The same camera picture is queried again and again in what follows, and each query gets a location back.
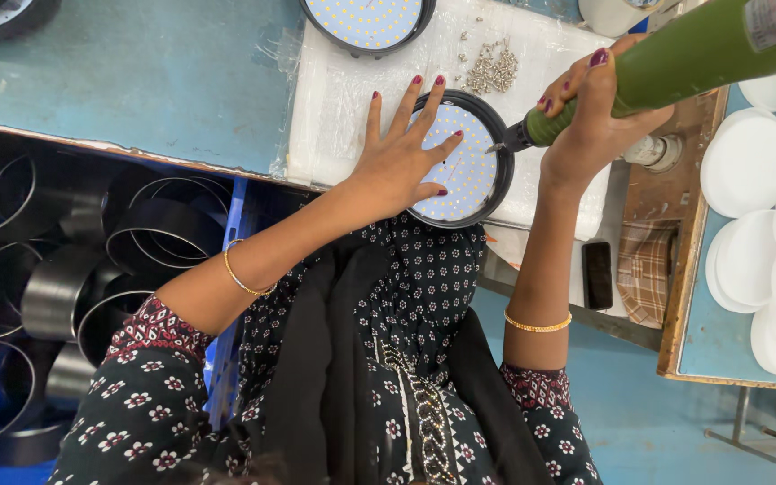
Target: woman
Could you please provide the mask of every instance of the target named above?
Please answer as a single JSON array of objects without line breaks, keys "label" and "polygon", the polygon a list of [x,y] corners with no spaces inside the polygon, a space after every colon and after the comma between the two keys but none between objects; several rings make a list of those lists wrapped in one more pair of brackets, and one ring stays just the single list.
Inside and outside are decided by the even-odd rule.
[{"label": "woman", "polygon": [[[164,285],[117,332],[49,483],[599,483],[565,375],[568,274],[580,197],[672,109],[609,116],[615,56],[578,61],[537,109],[573,124],[542,162],[501,375],[468,307],[480,225],[437,229],[404,210],[463,138],[423,150],[439,76],[408,129],[415,76],[385,138],[374,93],[352,175],[285,221]],[[204,350],[240,314],[237,413],[211,432]]]}]

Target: woman's right hand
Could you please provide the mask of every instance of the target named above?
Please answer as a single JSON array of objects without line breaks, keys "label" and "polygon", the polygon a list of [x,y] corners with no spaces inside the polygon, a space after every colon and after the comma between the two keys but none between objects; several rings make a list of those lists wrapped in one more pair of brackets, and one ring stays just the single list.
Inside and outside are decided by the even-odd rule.
[{"label": "woman's right hand", "polygon": [[601,169],[673,116],[673,106],[623,118],[610,116],[616,99],[617,57],[645,37],[627,35],[612,48],[600,48],[549,85],[537,105],[547,117],[558,116],[573,97],[578,103],[570,126],[544,155],[542,188],[581,197]]}]

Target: pile of screws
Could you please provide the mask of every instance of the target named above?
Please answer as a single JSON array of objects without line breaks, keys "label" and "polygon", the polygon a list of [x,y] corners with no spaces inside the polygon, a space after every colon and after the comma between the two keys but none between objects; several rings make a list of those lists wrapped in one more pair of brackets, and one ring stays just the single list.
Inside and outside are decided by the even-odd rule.
[{"label": "pile of screws", "polygon": [[[519,70],[519,61],[516,55],[508,49],[508,42],[506,37],[492,44],[484,44],[478,54],[478,59],[475,61],[475,66],[467,71],[469,76],[466,83],[462,84],[459,89],[475,96],[480,96],[482,93],[492,93],[492,90],[504,93],[511,89],[514,85],[514,79],[516,79],[516,72]],[[502,49],[499,52],[499,58],[496,59],[493,53],[498,50],[499,46]],[[464,54],[460,54],[459,60],[466,62],[467,59]]]}]

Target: black floral dress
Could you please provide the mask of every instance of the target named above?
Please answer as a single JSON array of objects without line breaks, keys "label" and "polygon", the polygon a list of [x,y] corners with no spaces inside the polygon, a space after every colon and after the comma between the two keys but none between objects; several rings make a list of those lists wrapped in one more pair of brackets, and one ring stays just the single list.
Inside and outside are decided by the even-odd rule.
[{"label": "black floral dress", "polygon": [[[486,436],[457,395],[445,359],[476,286],[482,228],[447,230],[407,214],[355,234],[388,248],[389,272],[350,309],[361,324],[372,372],[372,452],[389,484],[499,483]],[[265,390],[271,385],[296,290],[315,261],[296,265],[277,290],[243,316],[240,408],[212,432],[203,411],[204,351],[211,341],[157,298],[149,299],[115,334],[92,380],[48,483],[111,485],[219,482],[249,477],[251,444],[264,433]],[[564,369],[539,372],[510,365],[503,380],[558,484],[600,483],[573,411]],[[426,419],[442,435],[426,436]]]}]

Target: floral print sleeve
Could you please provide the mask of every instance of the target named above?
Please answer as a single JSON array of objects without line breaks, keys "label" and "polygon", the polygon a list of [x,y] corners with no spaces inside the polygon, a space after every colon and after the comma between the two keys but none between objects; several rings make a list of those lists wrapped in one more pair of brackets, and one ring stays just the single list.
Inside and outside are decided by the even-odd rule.
[{"label": "floral print sleeve", "polygon": [[573,411],[565,369],[537,371],[503,363],[500,370],[556,485],[601,484]]},{"label": "floral print sleeve", "polygon": [[243,463],[202,410],[212,338],[148,299],[113,336],[48,483],[155,483]]}]

